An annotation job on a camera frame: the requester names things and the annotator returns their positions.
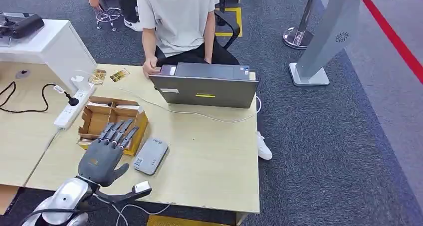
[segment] yellow floor marking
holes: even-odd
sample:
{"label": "yellow floor marking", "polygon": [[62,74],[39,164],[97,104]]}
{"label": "yellow floor marking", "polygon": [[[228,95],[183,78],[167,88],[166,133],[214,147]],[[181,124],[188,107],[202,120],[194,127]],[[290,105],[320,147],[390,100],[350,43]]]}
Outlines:
{"label": "yellow floor marking", "polygon": [[[241,32],[239,33],[238,37],[242,37],[242,14],[241,14],[241,8],[240,7],[231,7],[231,8],[225,8],[225,11],[234,11],[235,12],[235,19],[236,23],[238,23],[239,28],[241,29]],[[216,36],[232,36],[232,32],[216,32]]]}
{"label": "yellow floor marking", "polygon": [[228,225],[150,215],[150,217],[148,218],[147,226],[228,226]]}

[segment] stanchion base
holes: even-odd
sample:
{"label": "stanchion base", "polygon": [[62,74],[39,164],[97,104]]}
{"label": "stanchion base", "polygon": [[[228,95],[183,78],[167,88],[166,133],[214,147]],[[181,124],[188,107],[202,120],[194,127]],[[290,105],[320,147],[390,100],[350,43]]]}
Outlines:
{"label": "stanchion base", "polygon": [[308,45],[310,44],[311,40],[313,39],[313,34],[309,31],[305,31],[303,38],[299,44],[295,44],[295,36],[297,35],[298,28],[291,27],[290,29],[286,30],[283,33],[283,42],[294,49],[304,50],[307,49]]}
{"label": "stanchion base", "polygon": [[289,71],[291,72],[292,80],[296,86],[329,85],[328,76],[323,68],[308,79],[300,78],[297,71],[297,63],[289,64]]}

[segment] white sneaker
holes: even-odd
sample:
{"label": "white sneaker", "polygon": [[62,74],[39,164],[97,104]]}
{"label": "white sneaker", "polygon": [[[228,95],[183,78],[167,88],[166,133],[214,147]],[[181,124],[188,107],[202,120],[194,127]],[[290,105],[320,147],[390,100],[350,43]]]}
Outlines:
{"label": "white sneaker", "polygon": [[130,29],[134,30],[134,31],[143,31],[143,27],[141,26],[141,23],[139,21],[137,22],[130,22],[127,21],[125,18],[123,18],[123,22],[125,23],[125,26],[129,27]]}
{"label": "white sneaker", "polygon": [[264,160],[270,160],[273,155],[269,147],[264,142],[264,137],[261,136],[260,132],[257,131],[257,147],[258,147],[258,156]]}

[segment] person's hand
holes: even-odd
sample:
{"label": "person's hand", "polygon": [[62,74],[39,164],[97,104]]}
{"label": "person's hand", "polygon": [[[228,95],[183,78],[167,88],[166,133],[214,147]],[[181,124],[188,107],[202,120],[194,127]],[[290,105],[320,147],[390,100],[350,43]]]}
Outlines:
{"label": "person's hand", "polygon": [[147,58],[143,64],[143,73],[146,78],[152,74],[159,74],[160,70],[156,68],[157,57]]}
{"label": "person's hand", "polygon": [[88,0],[88,2],[90,3],[90,6],[92,6],[93,8],[100,9],[100,1],[99,0]]}

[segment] laptop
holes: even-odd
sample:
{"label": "laptop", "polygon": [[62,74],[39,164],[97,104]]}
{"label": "laptop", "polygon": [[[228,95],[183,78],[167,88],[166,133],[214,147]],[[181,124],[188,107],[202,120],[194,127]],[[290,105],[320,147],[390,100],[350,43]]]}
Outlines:
{"label": "laptop", "polygon": [[258,81],[249,73],[248,66],[179,63],[150,79],[171,104],[250,108]]}

